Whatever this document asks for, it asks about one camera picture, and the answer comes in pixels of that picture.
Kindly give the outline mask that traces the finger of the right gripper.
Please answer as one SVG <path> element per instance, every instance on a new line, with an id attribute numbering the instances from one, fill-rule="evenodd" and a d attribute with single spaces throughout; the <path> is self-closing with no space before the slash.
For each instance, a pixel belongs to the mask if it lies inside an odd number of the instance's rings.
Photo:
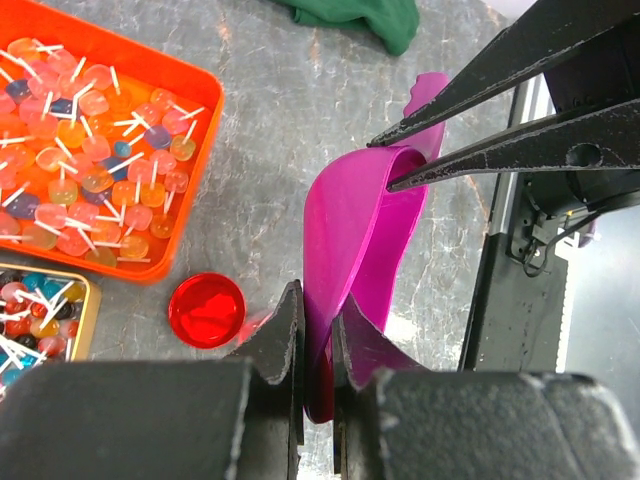
<path id="1" fill-rule="evenodd" d="M 400 192 L 460 176 L 639 167 L 639 100 L 548 116 L 447 154 L 388 183 Z"/>
<path id="2" fill-rule="evenodd" d="M 537 1 L 429 103 L 374 137 L 390 146 L 479 105 L 569 58 L 639 14 L 637 1 Z"/>

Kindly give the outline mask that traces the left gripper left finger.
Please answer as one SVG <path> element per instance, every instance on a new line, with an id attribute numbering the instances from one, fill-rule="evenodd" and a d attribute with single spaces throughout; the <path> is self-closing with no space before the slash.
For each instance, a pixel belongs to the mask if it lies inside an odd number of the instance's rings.
<path id="1" fill-rule="evenodd" d="M 227 479 L 295 479 L 304 444 L 305 311 L 301 282 L 286 284 L 269 319 L 228 360 L 243 367 Z"/>

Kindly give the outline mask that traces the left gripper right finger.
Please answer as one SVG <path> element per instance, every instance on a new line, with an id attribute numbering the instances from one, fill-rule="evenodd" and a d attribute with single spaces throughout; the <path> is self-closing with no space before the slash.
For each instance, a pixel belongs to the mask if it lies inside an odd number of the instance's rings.
<path id="1" fill-rule="evenodd" d="M 386 434 L 400 415 L 385 406 L 397 373 L 427 369 L 397 347 L 349 295 L 332 324 L 334 472 L 342 479 L 388 479 Z"/>

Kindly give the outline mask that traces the purple plastic scoop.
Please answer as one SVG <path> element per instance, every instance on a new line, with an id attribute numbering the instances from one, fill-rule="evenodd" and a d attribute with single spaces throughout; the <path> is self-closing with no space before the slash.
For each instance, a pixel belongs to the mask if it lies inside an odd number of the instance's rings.
<path id="1" fill-rule="evenodd" d="M 332 322 L 353 298 L 385 329 L 396 275 L 426 204 L 425 186 L 391 193 L 387 185 L 436 160 L 444 132 L 439 123 L 391 146 L 353 150 L 310 187 L 303 220 L 304 403 L 316 424 L 334 417 Z"/>

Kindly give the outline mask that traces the red jar lid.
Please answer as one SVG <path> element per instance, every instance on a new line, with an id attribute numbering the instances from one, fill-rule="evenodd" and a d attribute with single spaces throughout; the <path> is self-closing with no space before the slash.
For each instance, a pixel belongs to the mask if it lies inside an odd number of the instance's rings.
<path id="1" fill-rule="evenodd" d="M 168 303 L 168 321 L 185 344 L 214 349 L 230 342 L 246 317 L 241 289 L 215 272 L 193 275 L 174 290 Z"/>

